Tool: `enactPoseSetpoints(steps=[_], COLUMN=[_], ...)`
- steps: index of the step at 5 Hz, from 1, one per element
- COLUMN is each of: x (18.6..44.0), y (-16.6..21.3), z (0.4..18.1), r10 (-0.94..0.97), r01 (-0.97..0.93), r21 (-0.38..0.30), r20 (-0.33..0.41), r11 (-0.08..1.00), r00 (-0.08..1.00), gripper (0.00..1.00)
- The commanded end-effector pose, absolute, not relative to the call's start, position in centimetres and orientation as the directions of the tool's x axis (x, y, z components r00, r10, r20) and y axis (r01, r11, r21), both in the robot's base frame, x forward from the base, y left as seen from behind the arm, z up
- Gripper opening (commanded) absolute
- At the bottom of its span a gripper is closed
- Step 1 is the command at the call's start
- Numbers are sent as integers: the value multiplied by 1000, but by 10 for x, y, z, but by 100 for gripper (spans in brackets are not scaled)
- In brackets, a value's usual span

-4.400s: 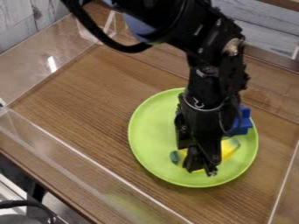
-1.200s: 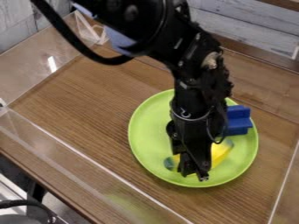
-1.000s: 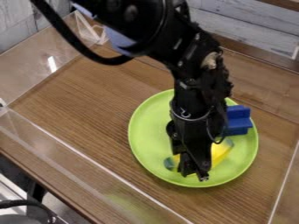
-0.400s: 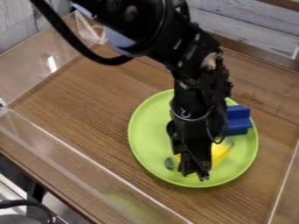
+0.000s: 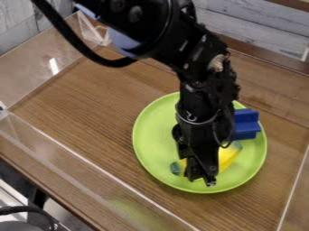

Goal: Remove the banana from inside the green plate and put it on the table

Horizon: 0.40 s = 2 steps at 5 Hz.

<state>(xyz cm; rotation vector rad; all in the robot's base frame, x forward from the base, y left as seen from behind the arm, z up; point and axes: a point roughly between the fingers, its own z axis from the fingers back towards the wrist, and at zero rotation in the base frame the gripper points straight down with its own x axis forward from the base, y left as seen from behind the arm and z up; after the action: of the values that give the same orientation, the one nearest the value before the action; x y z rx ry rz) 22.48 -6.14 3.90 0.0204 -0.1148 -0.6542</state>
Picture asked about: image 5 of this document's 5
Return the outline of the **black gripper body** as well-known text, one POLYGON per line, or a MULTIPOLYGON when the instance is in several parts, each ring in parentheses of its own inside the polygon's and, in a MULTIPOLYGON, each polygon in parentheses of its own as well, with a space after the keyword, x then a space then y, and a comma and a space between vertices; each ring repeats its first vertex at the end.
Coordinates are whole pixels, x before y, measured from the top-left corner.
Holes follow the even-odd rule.
POLYGON ((180 124, 186 144, 192 154, 200 161, 217 159, 218 175, 218 150, 226 149, 234 139, 234 105, 229 104, 220 108, 212 116, 190 119, 192 112, 185 110, 180 104, 177 108, 177 124, 180 124))

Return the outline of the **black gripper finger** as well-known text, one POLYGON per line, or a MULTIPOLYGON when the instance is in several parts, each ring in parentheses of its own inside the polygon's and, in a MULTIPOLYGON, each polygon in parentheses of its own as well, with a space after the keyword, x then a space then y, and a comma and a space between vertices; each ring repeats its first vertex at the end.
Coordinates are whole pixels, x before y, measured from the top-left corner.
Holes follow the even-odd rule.
POLYGON ((180 124, 176 124, 172 130, 173 139, 177 143, 178 155, 181 159, 189 159, 193 157, 192 150, 186 144, 180 124))
POLYGON ((186 167, 184 176, 190 182, 204 179, 208 187, 217 185, 217 159, 200 161, 197 157, 192 156, 186 160, 186 167))

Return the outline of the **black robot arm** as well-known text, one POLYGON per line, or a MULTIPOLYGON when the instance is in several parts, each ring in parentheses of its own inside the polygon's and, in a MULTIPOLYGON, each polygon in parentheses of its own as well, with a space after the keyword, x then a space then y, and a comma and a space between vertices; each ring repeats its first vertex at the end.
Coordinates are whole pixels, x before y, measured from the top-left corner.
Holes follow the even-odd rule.
POLYGON ((31 0, 71 46, 91 61, 123 68, 152 58, 180 78, 177 125, 173 138, 185 177, 217 184, 218 150, 236 139, 234 105, 241 86, 230 63, 228 44, 198 22, 193 0, 73 0, 81 11, 103 23, 123 42, 123 57, 99 56, 82 41, 47 0, 31 0))

